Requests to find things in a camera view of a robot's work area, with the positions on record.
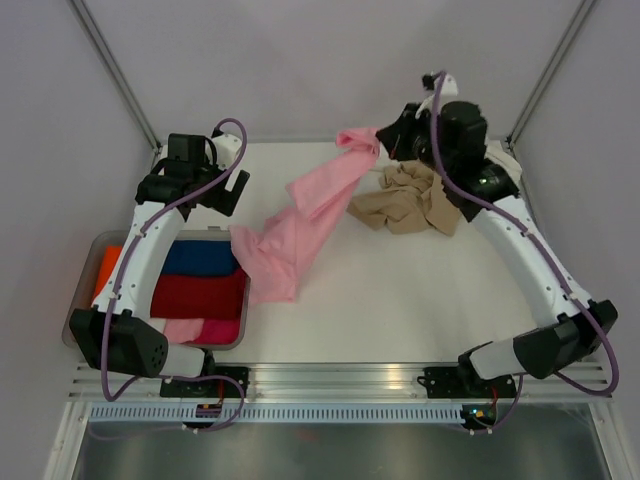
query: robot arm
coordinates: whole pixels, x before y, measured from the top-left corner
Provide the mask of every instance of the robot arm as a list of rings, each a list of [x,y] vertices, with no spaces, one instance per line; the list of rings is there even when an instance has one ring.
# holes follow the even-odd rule
[[[423,77],[427,91],[435,90],[436,78],[435,75]],[[442,81],[444,95],[457,95],[453,77],[446,75]],[[390,158],[399,161],[417,158],[435,166],[429,128],[432,104],[433,95],[421,104],[408,104],[396,122],[378,131],[377,137]],[[487,122],[478,106],[452,101],[438,113],[437,142],[447,176],[462,191],[483,200],[487,206],[499,207],[527,227],[526,233],[522,233],[502,215],[445,186],[449,200],[505,260],[538,327],[518,337],[480,345],[463,353],[459,357],[460,375],[471,388],[507,374],[526,372],[535,378],[546,378],[600,345],[599,337],[574,300],[587,306],[604,332],[608,332],[617,319],[616,309],[608,300],[595,302],[573,280],[531,220],[516,184],[501,166],[486,158]],[[571,287],[572,298],[565,294],[549,262],[529,238],[531,235],[550,253]]]
[[[210,157],[205,142],[210,147]],[[91,367],[100,368],[105,315],[118,272],[121,265],[127,263],[111,317],[107,369],[151,378],[158,375],[197,377],[203,373],[206,364],[203,350],[169,345],[166,337],[147,323],[151,299],[167,253],[191,209],[201,204],[230,216],[249,174],[241,171],[231,191],[225,189],[225,179],[193,201],[160,216],[145,233],[140,229],[167,205],[222,175],[217,161],[230,164],[240,147],[238,138],[220,131],[214,131],[212,139],[198,135],[169,136],[167,157],[138,185],[138,205],[131,230],[111,277],[90,310],[76,309],[71,315],[69,326]],[[130,249],[134,241],[136,248]],[[130,256],[125,260],[125,252],[129,251]]]

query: folded blue towel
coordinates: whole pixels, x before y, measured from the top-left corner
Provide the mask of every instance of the folded blue towel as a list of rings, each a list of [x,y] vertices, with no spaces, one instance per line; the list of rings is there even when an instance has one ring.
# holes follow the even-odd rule
[[[226,277],[238,268],[231,242],[177,240],[169,249],[163,275]]]

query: plastic tray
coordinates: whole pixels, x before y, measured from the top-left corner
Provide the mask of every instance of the plastic tray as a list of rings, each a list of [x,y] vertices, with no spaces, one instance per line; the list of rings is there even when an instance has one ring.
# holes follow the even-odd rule
[[[76,308],[91,308],[91,302],[93,300],[93,290],[98,279],[98,273],[100,271],[100,265],[104,253],[109,245],[124,245],[127,239],[128,231],[126,230],[114,230],[105,232],[99,235],[91,244],[89,254],[87,255],[87,261],[82,269],[78,286],[73,295],[71,306],[69,307],[69,313],[67,314],[67,320],[62,330],[62,341],[65,345],[71,348],[78,348],[75,338],[69,328],[69,319],[71,313]],[[228,231],[211,229],[211,230],[184,230],[178,234],[176,240],[207,240],[212,242],[224,242],[230,240]],[[236,347],[244,337],[245,323],[247,320],[247,306],[249,303],[249,289],[251,288],[249,278],[244,291],[244,303],[242,307],[242,315],[240,317],[240,329],[238,331],[238,338],[233,343],[227,345],[194,345],[199,348],[206,348],[209,350],[231,350]]]

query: pink cloth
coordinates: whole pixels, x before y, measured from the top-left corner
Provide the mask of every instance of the pink cloth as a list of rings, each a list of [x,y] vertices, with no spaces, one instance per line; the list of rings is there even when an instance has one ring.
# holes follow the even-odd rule
[[[163,333],[169,343],[193,342],[202,333],[203,325],[203,318],[194,318],[192,320],[167,319]]]
[[[380,143],[375,132],[340,132],[336,145],[349,151],[287,185],[295,206],[267,219],[263,233],[229,229],[233,254],[251,278],[251,305],[296,300],[300,278],[336,228],[360,178],[376,163]]]

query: beige cloth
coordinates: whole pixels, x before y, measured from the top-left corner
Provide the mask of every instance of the beige cloth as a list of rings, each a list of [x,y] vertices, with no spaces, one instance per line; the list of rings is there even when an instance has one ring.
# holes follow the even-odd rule
[[[413,233],[433,226],[453,235],[460,210],[442,190],[442,179],[419,161],[385,167],[379,192],[351,199],[347,212],[374,230],[387,225],[391,233]]]

